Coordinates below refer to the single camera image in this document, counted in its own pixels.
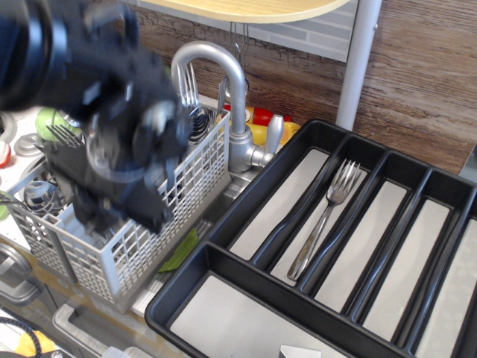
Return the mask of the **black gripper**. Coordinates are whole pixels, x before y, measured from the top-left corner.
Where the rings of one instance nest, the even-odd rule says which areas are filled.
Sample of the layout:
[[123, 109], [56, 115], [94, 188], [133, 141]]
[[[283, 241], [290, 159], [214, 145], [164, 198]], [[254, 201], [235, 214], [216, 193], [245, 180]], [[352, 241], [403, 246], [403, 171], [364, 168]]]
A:
[[173, 219], [154, 175], [168, 189], [188, 146], [189, 120], [179, 101], [158, 101], [138, 116], [114, 120], [95, 117], [82, 131], [84, 147], [44, 142], [53, 173], [66, 179], [76, 218], [101, 232], [122, 219], [132, 219], [154, 233]]

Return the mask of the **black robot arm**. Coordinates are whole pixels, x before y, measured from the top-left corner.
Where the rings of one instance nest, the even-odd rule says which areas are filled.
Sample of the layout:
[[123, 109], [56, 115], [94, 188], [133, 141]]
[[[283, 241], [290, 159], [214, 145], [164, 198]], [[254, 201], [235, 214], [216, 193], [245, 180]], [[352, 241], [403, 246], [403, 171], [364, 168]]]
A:
[[81, 222], [104, 230], [126, 216], [157, 233], [171, 221], [149, 176], [162, 169], [174, 185], [190, 123], [126, 4], [1, 3], [1, 108], [34, 106], [62, 110], [83, 129], [80, 145], [42, 147], [49, 169], [70, 183]]

